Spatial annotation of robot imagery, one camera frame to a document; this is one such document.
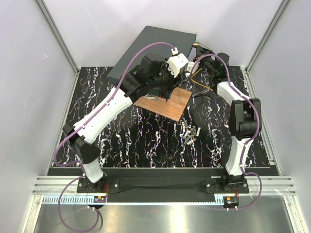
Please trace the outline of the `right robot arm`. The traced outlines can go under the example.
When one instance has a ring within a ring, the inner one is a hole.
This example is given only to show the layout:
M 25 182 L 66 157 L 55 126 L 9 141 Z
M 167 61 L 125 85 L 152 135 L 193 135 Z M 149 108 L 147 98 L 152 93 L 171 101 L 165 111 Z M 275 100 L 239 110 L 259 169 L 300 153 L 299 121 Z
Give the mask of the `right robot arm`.
M 243 94 L 231 81 L 229 55 L 215 54 L 212 50 L 194 44 L 194 67 L 209 73 L 209 87 L 230 105 L 229 132 L 232 144 L 229 159 L 216 187 L 225 192 L 237 191 L 245 182 L 245 163 L 254 139 L 261 131 L 261 102 Z

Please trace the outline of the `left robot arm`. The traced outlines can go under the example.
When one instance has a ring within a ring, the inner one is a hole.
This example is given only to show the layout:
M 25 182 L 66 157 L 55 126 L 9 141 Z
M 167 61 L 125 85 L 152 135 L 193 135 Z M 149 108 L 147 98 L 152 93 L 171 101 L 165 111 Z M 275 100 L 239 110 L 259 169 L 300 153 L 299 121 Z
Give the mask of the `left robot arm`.
M 101 131 L 119 113 L 150 91 L 157 91 L 162 98 L 168 99 L 187 65 L 188 59 L 181 53 L 169 58 L 149 53 L 88 115 L 73 126 L 66 124 L 63 127 L 64 135 L 69 137 L 68 145 L 80 158 L 87 185 L 92 191 L 100 192 L 105 186 L 104 172 L 99 164 L 101 151 L 93 144 Z

